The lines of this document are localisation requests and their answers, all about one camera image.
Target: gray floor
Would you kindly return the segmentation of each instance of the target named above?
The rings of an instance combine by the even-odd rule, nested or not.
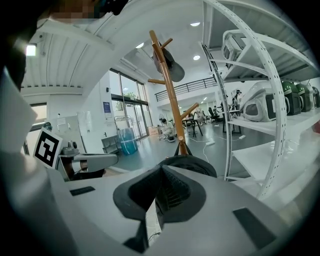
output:
[[[206,157],[204,155],[205,152],[209,163],[215,168],[218,177],[222,178],[225,174],[227,155],[227,141],[222,139],[226,138],[227,136],[225,133],[223,133],[222,123],[219,123],[219,126],[214,126],[210,123],[201,126],[203,136],[201,136],[199,129],[196,128],[196,137],[192,137],[192,129],[190,127],[188,129],[190,132],[189,135],[185,135],[185,138],[192,154],[195,157],[206,161]],[[232,142],[232,150],[250,148],[274,140],[274,136],[252,129],[242,127],[241,130],[242,134],[246,135],[246,137],[244,139],[237,140],[241,135],[234,134],[232,136],[233,140],[237,141]],[[215,144],[205,147],[206,143],[203,141],[208,141],[209,138],[213,138]],[[119,162],[115,165],[115,167],[129,171],[143,167],[151,168],[160,163],[166,157],[172,157],[176,151],[178,142],[175,141],[170,143],[165,140],[159,140],[158,135],[152,135],[142,139],[141,142],[138,141],[137,144],[138,151],[128,156],[120,155]],[[241,178],[249,176],[244,167],[235,158],[233,158],[231,162],[230,174],[234,177]]]

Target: window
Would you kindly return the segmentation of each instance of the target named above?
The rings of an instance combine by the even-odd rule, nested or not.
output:
[[[35,123],[43,123],[47,119],[47,105],[34,105],[31,106],[32,110],[36,113]]]
[[[119,75],[113,71],[109,72],[110,90],[112,94],[122,95],[120,90]]]
[[[145,88],[144,88],[144,85],[143,84],[141,84],[141,83],[137,83],[138,84],[138,89],[139,89],[139,94],[140,94],[140,100],[142,100],[142,101],[147,101],[147,98],[146,98],[146,96],[145,96]]]
[[[26,148],[25,153],[29,153],[30,156],[33,156],[40,130],[47,119],[47,105],[46,103],[41,103],[32,105],[31,108],[36,113],[36,119],[32,125],[31,131],[26,136],[24,147]]]
[[[137,99],[139,94],[138,94],[138,89],[137,89],[137,83],[136,81],[133,81],[131,79],[128,79],[124,76],[121,77],[121,85],[122,85],[122,92],[123,96]]]

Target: blue bucket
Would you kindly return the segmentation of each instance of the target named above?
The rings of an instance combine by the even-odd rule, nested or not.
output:
[[[137,140],[132,128],[118,130],[118,138],[124,155],[132,155],[138,150]]]

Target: blue sign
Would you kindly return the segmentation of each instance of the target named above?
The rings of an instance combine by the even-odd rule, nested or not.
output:
[[[103,102],[104,113],[111,113],[110,102]]]

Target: white shelf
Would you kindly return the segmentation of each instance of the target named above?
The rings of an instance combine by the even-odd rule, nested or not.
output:
[[[286,138],[294,138],[320,120],[320,108],[311,109],[297,115],[286,117]],[[271,122],[254,122],[245,120],[243,116],[231,119],[229,124],[246,127],[265,134],[276,135],[276,120]]]
[[[257,197],[261,185],[255,182],[252,177],[242,178],[236,181],[231,181],[231,183],[237,185],[238,187],[242,188],[244,191],[248,192],[250,195]]]
[[[232,33],[242,34],[240,30],[232,30]],[[320,71],[315,63],[298,50],[269,36],[259,33],[255,35],[263,42],[269,52],[281,80],[300,82],[320,76]],[[255,49],[245,37],[243,41],[246,46],[235,61],[263,69],[264,66]],[[261,73],[238,65],[231,66],[223,76],[223,79],[227,82],[232,80],[246,81],[247,79],[266,78],[267,77]]]
[[[319,166],[320,159],[316,159],[291,183],[283,186],[282,189],[278,189],[274,193],[272,191],[272,195],[263,199],[262,202],[276,212],[281,210],[287,204],[292,202],[305,189],[305,187],[309,185],[309,182],[311,182],[317,174]]]
[[[266,179],[275,142],[235,150],[232,155],[243,165],[257,182]],[[308,130],[298,139],[285,142],[284,155],[275,179],[274,190],[282,188],[298,177],[320,154],[320,134]]]

